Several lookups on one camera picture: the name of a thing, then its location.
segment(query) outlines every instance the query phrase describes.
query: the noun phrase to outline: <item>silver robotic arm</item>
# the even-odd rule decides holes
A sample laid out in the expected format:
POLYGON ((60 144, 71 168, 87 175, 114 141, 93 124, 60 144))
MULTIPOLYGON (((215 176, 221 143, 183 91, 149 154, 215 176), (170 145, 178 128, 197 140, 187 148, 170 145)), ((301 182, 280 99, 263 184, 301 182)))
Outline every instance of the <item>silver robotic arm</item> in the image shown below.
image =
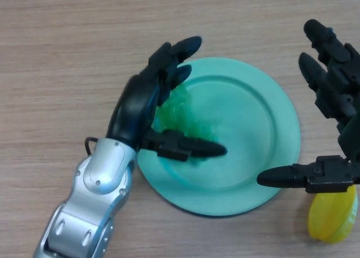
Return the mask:
POLYGON ((130 78, 112 114, 105 138, 77 167, 69 197, 53 212, 33 258, 102 258, 114 230, 114 216, 126 203, 132 170, 141 149, 159 157, 186 161, 227 153, 220 144, 185 137, 181 132, 154 131, 155 109, 189 76, 191 66, 178 67, 201 45, 200 37, 163 44, 148 66, 130 78))
POLYGON ((124 143, 101 138, 94 154, 73 176, 71 194, 54 211, 34 258, 101 258, 124 206, 137 152, 124 143))

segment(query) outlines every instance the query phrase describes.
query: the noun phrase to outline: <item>green crumpled object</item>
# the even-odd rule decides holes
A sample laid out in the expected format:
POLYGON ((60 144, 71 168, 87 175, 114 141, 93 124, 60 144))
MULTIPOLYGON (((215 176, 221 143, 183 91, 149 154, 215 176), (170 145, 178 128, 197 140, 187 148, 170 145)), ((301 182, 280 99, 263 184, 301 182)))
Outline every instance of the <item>green crumpled object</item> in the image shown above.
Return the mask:
POLYGON ((218 124, 196 116, 192 109, 192 96, 184 84, 171 91, 170 97, 155 111, 153 128, 162 132, 173 129, 185 136, 217 141, 215 128, 218 124))

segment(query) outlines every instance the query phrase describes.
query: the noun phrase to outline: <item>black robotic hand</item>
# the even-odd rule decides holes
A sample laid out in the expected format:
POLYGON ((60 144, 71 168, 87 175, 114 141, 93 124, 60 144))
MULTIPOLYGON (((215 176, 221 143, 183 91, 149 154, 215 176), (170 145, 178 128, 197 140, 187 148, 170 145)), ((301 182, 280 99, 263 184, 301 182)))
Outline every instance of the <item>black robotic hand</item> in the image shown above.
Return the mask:
MULTIPOLYGON (((201 46, 201 37, 191 37, 175 45, 164 43, 148 60, 148 65, 127 82, 112 114, 106 137, 140 149, 156 151, 160 157, 186 161, 193 157, 221 156, 224 146, 203 139, 185 137, 175 130, 158 133, 152 129, 157 106, 170 96, 170 91, 191 73, 190 65, 178 65, 201 46)), ((91 154, 87 138, 85 147, 91 154)))
POLYGON ((336 119, 341 156, 320 156, 309 165, 293 164, 266 170, 258 175, 260 185, 277 188, 305 188, 308 193, 346 192, 360 184, 360 55, 348 43, 336 38, 331 28, 311 19, 304 31, 318 53, 318 60, 302 53, 299 67, 316 106, 327 119, 336 119))

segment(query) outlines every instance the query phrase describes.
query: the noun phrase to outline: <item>silver arm segment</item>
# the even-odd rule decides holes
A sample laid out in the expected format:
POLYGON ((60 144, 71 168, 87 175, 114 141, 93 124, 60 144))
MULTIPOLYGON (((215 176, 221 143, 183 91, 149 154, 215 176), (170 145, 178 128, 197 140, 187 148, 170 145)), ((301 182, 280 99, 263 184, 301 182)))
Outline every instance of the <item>silver arm segment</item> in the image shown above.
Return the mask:
POLYGON ((136 165, 134 149, 99 139, 94 154, 76 167, 70 195, 54 211, 33 258, 102 258, 136 165))

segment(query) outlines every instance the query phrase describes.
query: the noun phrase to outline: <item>black robotic finger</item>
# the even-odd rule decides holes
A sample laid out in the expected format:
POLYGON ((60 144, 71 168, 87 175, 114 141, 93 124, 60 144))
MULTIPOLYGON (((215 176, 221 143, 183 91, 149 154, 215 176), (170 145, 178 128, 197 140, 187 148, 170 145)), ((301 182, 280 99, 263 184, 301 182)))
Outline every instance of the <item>black robotic finger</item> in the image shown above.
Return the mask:
POLYGON ((299 57, 299 67, 309 87, 316 92, 316 106, 327 119, 343 121, 355 114, 354 107, 349 103, 352 97, 335 90, 328 73, 315 59, 302 53, 299 57))
POLYGON ((326 81, 327 73, 309 54, 300 54, 299 67, 303 77, 308 82, 309 87, 313 91, 316 92, 318 88, 321 88, 327 92, 333 91, 329 83, 326 81))
POLYGON ((191 70, 192 69, 191 69, 190 65, 184 65, 184 66, 179 67, 176 70, 175 75, 171 78, 170 89, 173 90, 178 85, 183 83, 191 74, 191 70))
POLYGON ((170 54, 176 56, 179 63, 183 63, 199 50, 202 42, 200 36, 181 40, 170 49, 170 54))
POLYGON ((310 19, 304 25, 304 32, 319 53, 318 59, 326 66, 331 60, 341 64, 350 60, 349 51, 336 38, 331 28, 327 28, 315 19, 310 19))

